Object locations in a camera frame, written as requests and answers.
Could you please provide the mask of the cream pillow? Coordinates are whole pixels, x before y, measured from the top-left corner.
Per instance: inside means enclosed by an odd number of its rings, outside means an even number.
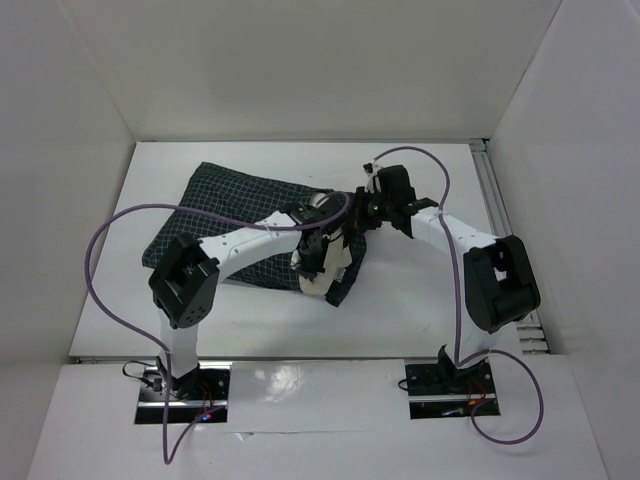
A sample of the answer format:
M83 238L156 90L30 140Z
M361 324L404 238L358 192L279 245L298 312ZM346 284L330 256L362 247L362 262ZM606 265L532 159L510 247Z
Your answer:
M352 264L352 254L348 242L345 240L342 228L338 228L330 235L324 268L325 272L319 274L314 280L307 280L294 270L294 252L291 256L290 266L296 273L299 288L302 293L311 296L325 296L328 294L335 271L339 267L349 267Z

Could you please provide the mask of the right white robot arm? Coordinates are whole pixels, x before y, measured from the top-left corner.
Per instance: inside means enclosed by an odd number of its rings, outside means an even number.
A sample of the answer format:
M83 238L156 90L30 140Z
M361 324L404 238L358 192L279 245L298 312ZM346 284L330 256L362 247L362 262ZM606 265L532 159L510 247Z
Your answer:
M440 201L419 199L401 165L363 166L367 184L356 189L354 226L385 224L450 256L454 285L451 340L437 357L436 379L448 392L460 391L484 361L507 324L524 319L541 303L523 241L478 230L445 210L450 177Z

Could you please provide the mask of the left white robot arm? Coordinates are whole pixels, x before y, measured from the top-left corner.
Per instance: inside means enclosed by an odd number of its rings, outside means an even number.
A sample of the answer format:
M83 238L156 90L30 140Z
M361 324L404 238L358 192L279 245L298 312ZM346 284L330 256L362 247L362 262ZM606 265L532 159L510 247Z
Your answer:
M310 204L294 202L255 224L218 236L177 236L150 279L153 301L165 315L157 365L163 389L189 397L199 381L198 325L212 310L217 286L260 261L284 254L303 293L327 294L340 270L350 265L343 224L350 199L319 194Z

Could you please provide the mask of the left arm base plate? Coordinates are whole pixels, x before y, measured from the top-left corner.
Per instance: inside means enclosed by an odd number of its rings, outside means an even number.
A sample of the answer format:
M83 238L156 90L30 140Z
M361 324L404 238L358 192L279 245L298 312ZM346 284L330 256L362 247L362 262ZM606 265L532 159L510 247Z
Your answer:
M122 373L140 384L134 423L161 425L167 385L158 367L151 362L127 362ZM169 393L168 424L226 423L231 380L231 364L201 361L199 370Z

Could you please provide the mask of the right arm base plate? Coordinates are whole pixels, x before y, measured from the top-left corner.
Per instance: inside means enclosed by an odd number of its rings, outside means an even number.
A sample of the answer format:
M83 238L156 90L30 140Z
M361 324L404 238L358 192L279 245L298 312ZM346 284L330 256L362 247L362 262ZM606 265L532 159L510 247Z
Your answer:
M500 407L487 361L463 372L461 377L446 380L435 361L408 362L405 376L397 386L408 397L412 420L449 419L476 415L499 416Z

